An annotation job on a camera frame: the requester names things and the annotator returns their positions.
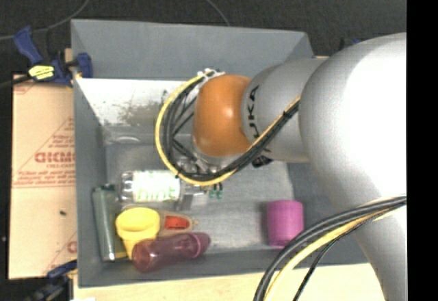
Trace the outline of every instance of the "gray bin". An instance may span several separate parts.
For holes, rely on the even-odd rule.
[[[129,118],[111,119],[108,112],[126,107],[123,101],[128,99],[129,107],[144,105],[151,93],[142,96],[141,91],[148,90],[151,83],[172,88],[204,68],[254,77],[265,68],[312,57],[313,53],[306,34],[272,29],[73,20],[71,34],[73,55],[90,54],[95,77],[78,80],[74,86],[80,287],[261,272],[278,254],[267,243],[267,202],[285,198],[301,201],[306,226],[335,213],[309,164],[274,162],[258,169],[247,167],[224,183],[222,200],[210,200],[205,207],[184,212],[199,221],[197,231],[212,238],[204,256],[149,274],[137,272],[128,260],[103,262],[92,190],[116,181],[125,167],[163,168],[153,142],[132,147],[105,143],[107,126],[127,122],[138,127],[129,123]],[[134,102],[133,90],[127,88],[131,80],[136,80],[133,86],[140,95]],[[99,90],[119,85],[106,89],[118,96],[119,103],[107,103],[105,92]],[[152,122],[140,127],[145,138],[153,134]],[[139,160],[138,154],[144,157]],[[325,256],[324,263],[366,261],[353,238],[339,245]]]

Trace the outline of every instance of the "gray cylinder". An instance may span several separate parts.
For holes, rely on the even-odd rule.
[[[293,60],[254,77],[245,90],[241,108],[242,128],[251,143],[301,94],[307,80],[324,61],[322,58]],[[286,162],[309,161],[301,142],[298,115],[280,130],[264,155]]]
[[[351,209],[407,191],[406,34],[325,61],[302,93],[302,143],[326,193]],[[407,300],[407,210],[355,233],[387,300]]]

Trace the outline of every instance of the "cardboard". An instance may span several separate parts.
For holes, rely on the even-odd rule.
[[[9,278],[45,276],[77,256],[73,90],[14,86]]]

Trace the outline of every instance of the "purple cup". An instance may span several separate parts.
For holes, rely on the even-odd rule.
[[[284,248],[304,229],[302,203],[278,200],[268,203],[268,237],[274,248]]]

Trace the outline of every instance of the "yellow cup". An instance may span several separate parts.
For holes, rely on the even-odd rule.
[[[134,246],[144,239],[155,239],[160,227],[159,214],[147,207],[133,207],[116,218],[116,230],[131,258]]]

